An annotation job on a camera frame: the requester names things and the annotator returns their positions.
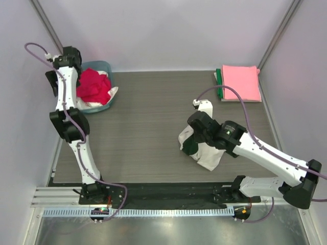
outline metal floor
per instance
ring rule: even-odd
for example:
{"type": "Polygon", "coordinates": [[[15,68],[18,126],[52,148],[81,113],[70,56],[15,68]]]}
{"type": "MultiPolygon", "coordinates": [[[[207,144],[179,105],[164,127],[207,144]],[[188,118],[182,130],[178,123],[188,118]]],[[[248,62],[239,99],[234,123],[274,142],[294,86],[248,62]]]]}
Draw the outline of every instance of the metal floor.
{"type": "MultiPolygon", "coordinates": [[[[224,154],[210,172],[179,150],[177,137],[195,110],[192,101],[215,85],[213,71],[114,73],[119,86],[114,105],[88,115],[90,147],[104,180],[109,182],[213,182],[232,181],[236,175],[271,177],[258,164],[224,154]]],[[[219,122],[234,120],[246,126],[240,103],[220,102],[208,92],[219,122]]],[[[274,145],[262,103],[247,103],[254,133],[274,145]]],[[[80,182],[81,174],[69,146],[64,142],[54,182],[80,182]]]]}
{"type": "MultiPolygon", "coordinates": [[[[270,206],[253,206],[251,219],[270,206]]],[[[309,245],[299,212],[276,205],[264,222],[243,224],[232,217],[117,218],[94,225],[90,218],[42,218],[36,245],[309,245]]]]}

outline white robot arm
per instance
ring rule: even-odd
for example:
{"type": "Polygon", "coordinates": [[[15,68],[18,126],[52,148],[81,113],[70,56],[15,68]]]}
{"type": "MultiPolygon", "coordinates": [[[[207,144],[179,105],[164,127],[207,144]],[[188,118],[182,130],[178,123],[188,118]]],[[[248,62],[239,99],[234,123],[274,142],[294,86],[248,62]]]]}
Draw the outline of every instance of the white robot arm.
{"type": "Polygon", "coordinates": [[[321,163],[316,160],[305,162],[296,159],[256,138],[266,149],[295,164],[288,165],[260,148],[243,126],[233,121],[220,125],[213,120],[213,106],[210,101],[193,101],[193,105],[198,111],[188,119],[188,124],[193,128],[198,143],[205,142],[217,149],[226,150],[233,157],[251,159],[277,175],[275,178],[237,176],[232,185],[236,200],[253,196],[276,197],[284,198],[295,207],[309,208],[318,177],[299,167],[320,172],[321,163]]]}
{"type": "Polygon", "coordinates": [[[58,72],[54,70],[45,74],[52,86],[54,95],[58,96],[56,110],[50,113],[50,120],[60,137],[69,144],[76,156],[82,174],[81,195],[87,200],[100,203],[108,197],[108,191],[104,184],[95,180],[102,180],[102,178],[89,147],[88,135],[90,127],[87,119],[76,105],[76,87],[79,86],[79,77],[82,72],[80,53],[76,48],[69,46],[63,48],[62,56],[47,58],[65,79],[63,81],[58,72]],[[67,119],[65,111],[84,132],[85,142],[79,129],[67,119]]]}

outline laundry basket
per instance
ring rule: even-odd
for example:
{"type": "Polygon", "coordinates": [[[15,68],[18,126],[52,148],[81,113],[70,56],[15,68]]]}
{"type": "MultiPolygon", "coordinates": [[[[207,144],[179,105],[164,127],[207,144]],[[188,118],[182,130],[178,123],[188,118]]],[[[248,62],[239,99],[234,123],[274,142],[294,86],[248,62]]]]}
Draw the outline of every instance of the laundry basket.
{"type": "MultiPolygon", "coordinates": [[[[111,68],[110,68],[110,65],[108,64],[108,62],[101,61],[101,60],[99,60],[99,61],[90,61],[90,62],[82,63],[81,66],[82,66],[83,70],[91,68],[93,70],[103,70],[103,71],[105,71],[106,73],[108,73],[108,77],[109,77],[109,79],[111,81],[111,87],[115,86],[114,81],[113,81],[111,68]]],[[[115,100],[115,96],[104,106],[99,106],[99,107],[90,108],[90,109],[84,109],[84,110],[81,110],[81,112],[83,112],[85,114],[91,114],[91,113],[96,113],[96,112],[99,112],[99,111],[106,110],[106,109],[110,108],[110,106],[112,106],[114,100],[115,100]]]]}

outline cable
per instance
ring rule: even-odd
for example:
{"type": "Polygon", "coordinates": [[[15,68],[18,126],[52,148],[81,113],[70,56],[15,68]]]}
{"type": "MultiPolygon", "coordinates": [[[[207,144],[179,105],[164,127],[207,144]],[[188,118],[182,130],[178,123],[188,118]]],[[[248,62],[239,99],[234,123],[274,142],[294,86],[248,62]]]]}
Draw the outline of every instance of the cable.
{"type": "Polygon", "coordinates": [[[102,180],[99,180],[97,179],[96,177],[94,177],[89,171],[88,169],[85,167],[84,163],[83,163],[83,159],[82,159],[82,156],[81,156],[81,151],[80,151],[80,145],[82,144],[85,144],[86,143],[86,135],[84,133],[84,131],[82,130],[82,128],[77,124],[77,122],[75,122],[68,114],[67,112],[67,109],[66,109],[66,101],[65,101],[65,98],[66,98],[66,79],[63,77],[63,75],[61,74],[61,72],[57,69],[55,69],[53,66],[51,66],[50,64],[48,64],[46,61],[44,61],[43,59],[41,59],[39,56],[37,56],[36,54],[34,54],[32,51],[30,51],[28,49],[28,46],[29,45],[35,45],[35,46],[38,46],[39,48],[41,48],[46,54],[48,54],[48,52],[46,51],[46,49],[44,47],[42,47],[41,45],[37,44],[37,43],[34,43],[34,42],[28,42],[25,44],[24,48],[25,50],[31,54],[32,56],[34,56],[36,59],[38,59],[39,61],[41,61],[43,64],[45,64],[46,66],[48,66],[49,68],[51,68],[52,70],[54,70],[62,79],[63,81],[63,98],[62,98],[62,105],[63,105],[63,111],[64,111],[64,114],[66,116],[66,118],[78,129],[78,131],[80,131],[82,137],[83,137],[83,141],[82,142],[78,142],[76,144],[76,147],[77,147],[77,153],[78,153],[78,158],[80,160],[80,163],[81,163],[81,166],[83,168],[83,170],[92,178],[94,179],[95,181],[98,181],[99,183],[102,183],[104,185],[111,185],[111,186],[116,186],[116,187],[120,187],[120,188],[123,188],[125,190],[125,195],[124,195],[124,198],[122,200],[122,203],[120,204],[120,206],[118,207],[118,209],[108,218],[105,218],[103,219],[103,221],[109,221],[111,220],[112,218],[115,217],[115,215],[122,209],[122,207],[124,206],[125,204],[125,201],[126,201],[126,198],[127,198],[127,187],[124,186],[124,185],[120,185],[120,184],[114,184],[114,183],[108,183],[108,182],[105,182],[105,181],[102,181],[102,180]]]}
{"type": "MultiPolygon", "coordinates": [[[[270,155],[274,156],[275,158],[293,166],[293,167],[297,167],[301,170],[304,170],[306,172],[309,172],[311,174],[314,174],[316,176],[319,176],[321,178],[323,178],[324,180],[327,180],[327,176],[326,175],[323,175],[321,173],[318,173],[316,171],[313,171],[311,169],[308,169],[308,168],[305,168],[305,167],[302,167],[302,166],[299,166],[287,159],[285,159],[284,157],[281,157],[280,155],[276,154],[275,152],[272,152],[271,150],[265,148],[263,145],[261,145],[259,143],[259,141],[257,140],[257,138],[255,137],[253,131],[252,131],[252,128],[251,128],[251,125],[250,125],[250,121],[249,121],[249,116],[248,116],[248,113],[247,113],[247,110],[245,108],[245,104],[244,104],[244,101],[242,100],[241,96],[231,87],[229,86],[226,86],[226,85],[216,85],[216,86],[213,86],[211,88],[208,88],[206,89],[205,91],[203,91],[198,97],[197,97],[197,101],[200,100],[200,98],[205,94],[207,93],[208,91],[212,90],[212,89],[217,89],[217,88],[227,88],[229,89],[230,91],[232,91],[236,96],[237,98],[239,99],[239,101],[241,102],[241,105],[242,105],[242,108],[243,108],[243,111],[244,111],[244,116],[245,116],[245,121],[246,121],[246,125],[247,125],[247,129],[248,129],[248,132],[251,136],[251,138],[253,139],[253,141],[261,148],[263,149],[265,152],[269,153],[270,155]]],[[[327,202],[327,199],[312,199],[313,202],[327,202]]]]}
{"type": "Polygon", "coordinates": [[[266,214],[266,216],[264,216],[263,218],[257,219],[257,220],[245,220],[245,221],[242,221],[240,219],[239,220],[244,223],[249,223],[249,224],[255,224],[255,223],[259,223],[261,221],[265,221],[272,214],[274,207],[275,207],[275,199],[271,198],[271,208],[270,208],[269,212],[266,214]]]}

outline pink towel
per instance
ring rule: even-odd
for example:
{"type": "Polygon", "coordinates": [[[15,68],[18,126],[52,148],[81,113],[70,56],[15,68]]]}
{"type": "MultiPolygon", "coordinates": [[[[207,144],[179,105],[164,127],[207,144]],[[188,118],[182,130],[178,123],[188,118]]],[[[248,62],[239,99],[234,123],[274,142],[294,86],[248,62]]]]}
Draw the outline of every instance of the pink towel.
{"type": "MultiPolygon", "coordinates": [[[[223,65],[221,75],[223,84],[236,90],[245,101],[261,102],[259,92],[258,74],[260,70],[256,66],[228,66],[223,65]]],[[[224,89],[224,99],[238,101],[236,95],[229,89],[224,89]]]]}

